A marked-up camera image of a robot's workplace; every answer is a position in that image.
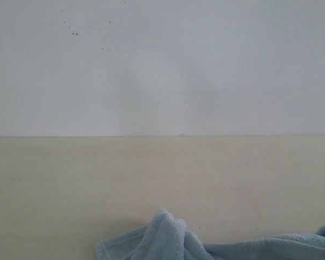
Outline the light blue terry towel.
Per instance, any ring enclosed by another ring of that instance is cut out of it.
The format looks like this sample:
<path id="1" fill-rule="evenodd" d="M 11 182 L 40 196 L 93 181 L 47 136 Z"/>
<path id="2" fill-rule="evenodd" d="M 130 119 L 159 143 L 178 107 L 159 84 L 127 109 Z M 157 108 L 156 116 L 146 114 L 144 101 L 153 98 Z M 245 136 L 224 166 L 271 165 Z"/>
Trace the light blue terry towel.
<path id="1" fill-rule="evenodd" d="M 325 226 L 238 243 L 202 243 L 182 219 L 160 209 L 145 226 L 98 242 L 96 259 L 325 259 Z"/>

